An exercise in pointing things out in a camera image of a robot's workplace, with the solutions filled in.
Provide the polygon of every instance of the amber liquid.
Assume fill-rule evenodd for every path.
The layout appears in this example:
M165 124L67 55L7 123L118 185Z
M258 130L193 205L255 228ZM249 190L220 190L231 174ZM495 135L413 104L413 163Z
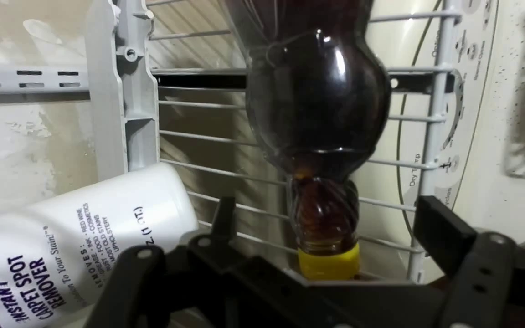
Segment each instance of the amber liquid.
M375 150L390 84L366 48L362 0L226 0L247 55L247 117L269 161L293 181L298 246L353 246L348 175Z

